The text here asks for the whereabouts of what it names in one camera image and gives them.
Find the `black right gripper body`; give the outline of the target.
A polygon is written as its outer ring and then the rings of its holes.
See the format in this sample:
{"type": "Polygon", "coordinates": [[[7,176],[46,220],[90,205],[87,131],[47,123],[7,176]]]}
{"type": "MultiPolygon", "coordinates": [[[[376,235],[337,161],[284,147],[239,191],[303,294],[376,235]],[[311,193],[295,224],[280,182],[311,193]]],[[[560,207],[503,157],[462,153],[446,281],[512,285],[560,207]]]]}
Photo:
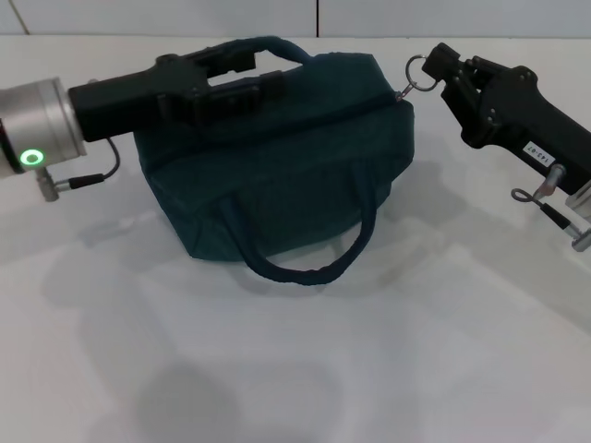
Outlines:
{"type": "Polygon", "coordinates": [[[477,92],[476,116],[461,133],[468,146],[502,147],[540,174],[560,164],[568,195],[590,181],[590,131],[544,98],[533,71],[468,63],[464,74],[477,92]]]}

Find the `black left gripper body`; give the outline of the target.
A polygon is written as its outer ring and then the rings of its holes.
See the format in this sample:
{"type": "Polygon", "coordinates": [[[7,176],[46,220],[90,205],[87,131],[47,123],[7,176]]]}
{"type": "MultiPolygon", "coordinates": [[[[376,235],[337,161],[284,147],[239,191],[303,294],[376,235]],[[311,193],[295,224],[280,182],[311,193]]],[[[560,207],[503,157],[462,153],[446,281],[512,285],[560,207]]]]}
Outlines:
{"type": "Polygon", "coordinates": [[[83,139],[93,142],[168,122],[193,123],[209,93],[207,69],[168,54],[134,74],[68,90],[83,139]]]}

